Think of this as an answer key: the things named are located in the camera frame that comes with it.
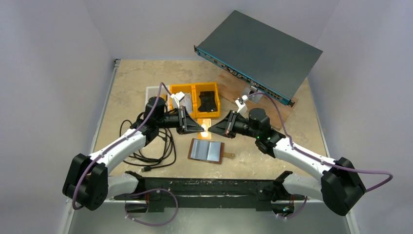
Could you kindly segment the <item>brown leather card holder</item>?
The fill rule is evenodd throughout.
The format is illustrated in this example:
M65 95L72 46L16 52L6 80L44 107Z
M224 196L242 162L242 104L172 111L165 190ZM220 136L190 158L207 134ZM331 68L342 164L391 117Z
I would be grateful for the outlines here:
M225 144L218 141L193 138L188 151L188 159L213 164L222 164L224 158L234 157L235 154L225 152Z

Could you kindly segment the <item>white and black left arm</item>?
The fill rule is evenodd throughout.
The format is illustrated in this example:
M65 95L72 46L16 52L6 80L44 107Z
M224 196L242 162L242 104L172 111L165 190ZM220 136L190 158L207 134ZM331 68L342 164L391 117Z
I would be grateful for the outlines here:
M88 156L78 154L72 159L62 192L72 200L73 209L85 207L93 211L106 198L122 194L128 194L132 199L142 198L145 186L136 176L125 173L110 179L110 172L133 153L149 145L158 137L160 129L174 128L180 135L204 131L185 106L167 112L165 100L161 97L149 99L143 117L103 149Z

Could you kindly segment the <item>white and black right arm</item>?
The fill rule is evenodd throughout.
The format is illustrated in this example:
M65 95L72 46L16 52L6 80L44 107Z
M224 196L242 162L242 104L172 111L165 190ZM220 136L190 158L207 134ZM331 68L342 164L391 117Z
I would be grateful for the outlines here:
M279 198L303 195L323 201L332 212L345 216L367 192L350 160L343 157L334 160L293 143L290 137L272 128L264 109L252 109L247 118L230 111L208 131L227 138L237 134L252 137L263 154L286 161L309 174L304 177L286 172L277 178L273 191Z

